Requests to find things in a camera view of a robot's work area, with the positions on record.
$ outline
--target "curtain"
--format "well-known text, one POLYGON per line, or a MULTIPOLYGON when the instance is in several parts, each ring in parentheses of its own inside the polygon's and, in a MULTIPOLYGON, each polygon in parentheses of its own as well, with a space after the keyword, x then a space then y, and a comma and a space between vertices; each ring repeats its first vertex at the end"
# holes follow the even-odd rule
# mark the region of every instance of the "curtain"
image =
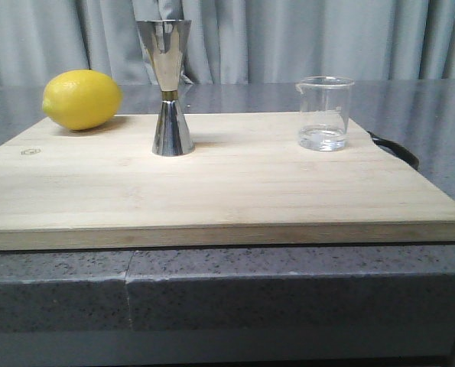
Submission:
POLYGON ((0 86, 156 83, 136 20, 192 20, 185 80, 455 78, 455 0, 0 0, 0 86))

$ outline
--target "double jigger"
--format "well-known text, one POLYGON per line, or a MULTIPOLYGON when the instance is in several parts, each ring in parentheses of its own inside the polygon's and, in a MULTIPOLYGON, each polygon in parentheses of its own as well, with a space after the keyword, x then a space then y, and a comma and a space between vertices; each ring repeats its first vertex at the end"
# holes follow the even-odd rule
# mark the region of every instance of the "double jigger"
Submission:
POLYGON ((178 97, 190 24, 191 21, 185 20, 137 22, 141 42, 147 49, 162 95, 152 151, 166 157, 194 150, 178 97))

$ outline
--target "brass band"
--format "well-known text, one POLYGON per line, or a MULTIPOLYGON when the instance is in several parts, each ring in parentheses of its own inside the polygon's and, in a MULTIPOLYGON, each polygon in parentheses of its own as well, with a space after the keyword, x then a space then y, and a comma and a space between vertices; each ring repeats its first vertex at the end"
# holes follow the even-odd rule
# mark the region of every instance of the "brass band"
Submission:
POLYGON ((177 90, 168 90, 162 91, 161 95, 163 97, 163 101, 177 101, 178 100, 178 91, 177 90))

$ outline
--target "gray countertop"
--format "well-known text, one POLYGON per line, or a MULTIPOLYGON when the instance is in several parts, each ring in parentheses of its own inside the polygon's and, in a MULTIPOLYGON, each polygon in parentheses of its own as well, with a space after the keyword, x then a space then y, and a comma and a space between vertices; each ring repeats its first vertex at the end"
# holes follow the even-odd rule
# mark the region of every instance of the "gray countertop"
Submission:
MULTIPOLYGON (((122 88, 119 113, 157 113, 156 86, 122 88)), ((0 89, 0 145, 44 117, 42 90, 0 89)), ((293 84, 180 95, 185 113, 298 109, 293 84)), ((358 82, 351 117, 410 149, 455 199, 455 80, 358 82)), ((454 343, 455 243, 0 252, 0 365, 448 356, 454 343), (21 338, 54 341, 32 354, 21 338), (76 356, 63 340, 109 348, 76 356)))

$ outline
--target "water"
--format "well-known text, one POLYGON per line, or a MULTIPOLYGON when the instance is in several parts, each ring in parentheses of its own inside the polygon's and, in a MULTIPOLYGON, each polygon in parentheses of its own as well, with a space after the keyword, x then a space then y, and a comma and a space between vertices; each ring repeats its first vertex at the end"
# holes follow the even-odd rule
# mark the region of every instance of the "water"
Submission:
POLYGON ((304 126, 298 132, 298 144, 313 151, 337 151, 346 145, 346 134, 336 126, 304 126))

